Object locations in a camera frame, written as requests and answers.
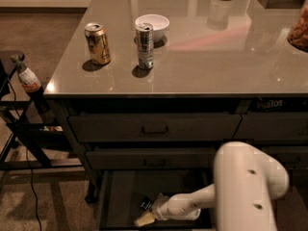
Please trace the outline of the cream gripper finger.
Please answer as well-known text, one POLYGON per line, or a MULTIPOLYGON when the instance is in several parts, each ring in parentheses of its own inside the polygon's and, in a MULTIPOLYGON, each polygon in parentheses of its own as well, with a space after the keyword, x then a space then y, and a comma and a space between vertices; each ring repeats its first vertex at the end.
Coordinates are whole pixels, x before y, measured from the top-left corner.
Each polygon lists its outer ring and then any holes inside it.
POLYGON ((135 225, 137 227, 142 227, 151 224, 155 221, 155 217, 151 212, 144 212, 140 217, 135 220, 135 225))

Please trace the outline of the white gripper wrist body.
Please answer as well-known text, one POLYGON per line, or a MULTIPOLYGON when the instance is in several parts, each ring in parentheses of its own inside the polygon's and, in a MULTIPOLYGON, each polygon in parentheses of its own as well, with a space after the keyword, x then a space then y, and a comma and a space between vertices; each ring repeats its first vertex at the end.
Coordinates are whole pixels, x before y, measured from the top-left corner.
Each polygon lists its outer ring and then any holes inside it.
POLYGON ((156 200, 154 201, 151 209, 151 213, 156 220, 168 220, 171 214, 168 209, 169 197, 159 193, 156 200))

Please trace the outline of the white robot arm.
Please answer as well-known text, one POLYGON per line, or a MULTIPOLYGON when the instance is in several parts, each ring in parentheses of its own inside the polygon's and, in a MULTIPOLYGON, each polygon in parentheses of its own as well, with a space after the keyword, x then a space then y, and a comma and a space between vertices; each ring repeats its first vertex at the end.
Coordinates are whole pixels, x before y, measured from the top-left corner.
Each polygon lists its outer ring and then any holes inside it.
POLYGON ((172 197, 160 194, 135 225, 196 220, 203 209, 213 208, 216 231, 277 231, 272 202, 289 184, 287 170, 274 158, 245 142, 227 142, 215 156, 213 184, 172 197))

